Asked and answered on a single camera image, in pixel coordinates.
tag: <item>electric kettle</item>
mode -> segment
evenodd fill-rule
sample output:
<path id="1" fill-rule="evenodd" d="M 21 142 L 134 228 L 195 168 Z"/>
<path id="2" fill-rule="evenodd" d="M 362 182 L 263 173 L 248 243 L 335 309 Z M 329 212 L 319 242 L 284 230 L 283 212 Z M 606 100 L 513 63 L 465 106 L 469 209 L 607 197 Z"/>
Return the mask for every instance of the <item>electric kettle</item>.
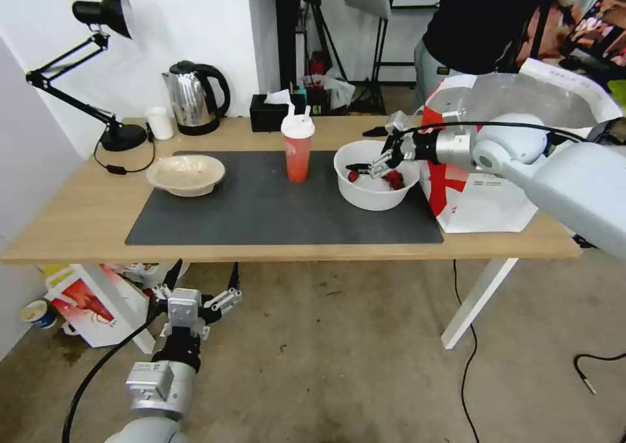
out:
<path id="1" fill-rule="evenodd" d="M 161 73 L 170 94 L 178 128 L 183 134 L 202 135 L 220 126 L 230 105 L 230 90 L 224 75 L 209 65 L 180 61 Z M 224 103 L 218 108 L 209 78 L 217 79 Z"/>

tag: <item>red food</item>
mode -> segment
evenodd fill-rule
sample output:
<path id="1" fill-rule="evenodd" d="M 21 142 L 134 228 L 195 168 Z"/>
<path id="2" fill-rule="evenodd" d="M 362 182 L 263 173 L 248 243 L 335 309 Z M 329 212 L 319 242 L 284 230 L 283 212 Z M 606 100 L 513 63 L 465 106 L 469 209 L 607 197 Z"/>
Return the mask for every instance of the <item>red food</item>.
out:
<path id="1" fill-rule="evenodd" d="M 383 176 L 383 179 L 387 181 L 393 190 L 400 190 L 405 187 L 404 177 L 402 177 L 402 174 L 396 170 L 388 172 Z"/>
<path id="2" fill-rule="evenodd" d="M 356 179 L 359 178 L 359 173 L 357 171 L 350 171 L 348 174 L 348 180 L 352 183 L 354 183 L 354 181 Z"/>

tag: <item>black shirt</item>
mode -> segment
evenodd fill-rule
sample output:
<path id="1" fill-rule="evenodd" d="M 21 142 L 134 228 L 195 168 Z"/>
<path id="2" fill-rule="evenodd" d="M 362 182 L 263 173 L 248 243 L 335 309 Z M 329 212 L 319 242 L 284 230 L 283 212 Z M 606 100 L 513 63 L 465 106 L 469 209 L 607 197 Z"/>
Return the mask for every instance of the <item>black shirt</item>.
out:
<path id="1" fill-rule="evenodd" d="M 470 74 L 486 74 L 518 38 L 539 0 L 441 0 L 424 34 L 424 45 L 440 63 Z"/>

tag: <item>lamp base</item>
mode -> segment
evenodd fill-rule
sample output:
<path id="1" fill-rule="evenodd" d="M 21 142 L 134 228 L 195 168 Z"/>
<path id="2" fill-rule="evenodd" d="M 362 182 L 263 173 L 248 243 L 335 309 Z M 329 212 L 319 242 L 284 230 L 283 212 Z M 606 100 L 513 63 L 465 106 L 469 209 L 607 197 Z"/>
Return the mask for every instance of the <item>lamp base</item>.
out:
<path id="1" fill-rule="evenodd" d="M 100 143 L 107 151 L 126 151 L 138 147 L 147 139 L 147 133 L 139 125 L 120 125 L 116 131 L 104 132 Z"/>

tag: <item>desk lamp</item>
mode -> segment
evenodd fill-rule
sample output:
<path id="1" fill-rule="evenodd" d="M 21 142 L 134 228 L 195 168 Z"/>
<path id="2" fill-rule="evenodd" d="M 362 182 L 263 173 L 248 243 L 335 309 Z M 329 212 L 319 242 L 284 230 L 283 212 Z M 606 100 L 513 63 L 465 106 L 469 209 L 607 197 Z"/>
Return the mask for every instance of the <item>desk lamp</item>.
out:
<path id="1" fill-rule="evenodd" d="M 125 151 L 137 147 L 147 137 L 146 131 L 139 125 L 122 124 L 118 122 L 115 114 L 85 104 L 52 86 L 52 82 L 55 79 L 107 50 L 109 34 L 103 32 L 103 25 L 107 25 L 111 30 L 126 38 L 131 38 L 132 11 L 130 3 L 128 0 L 76 1 L 72 5 L 72 12 L 79 22 L 87 24 L 93 35 L 63 55 L 46 63 L 41 68 L 28 72 L 26 81 L 28 84 L 61 99 L 63 102 L 103 122 L 106 125 L 106 129 L 100 137 L 100 143 L 102 143 L 104 149 L 108 151 Z M 96 45 L 98 49 L 68 65 L 59 64 L 59 62 L 90 44 Z"/>

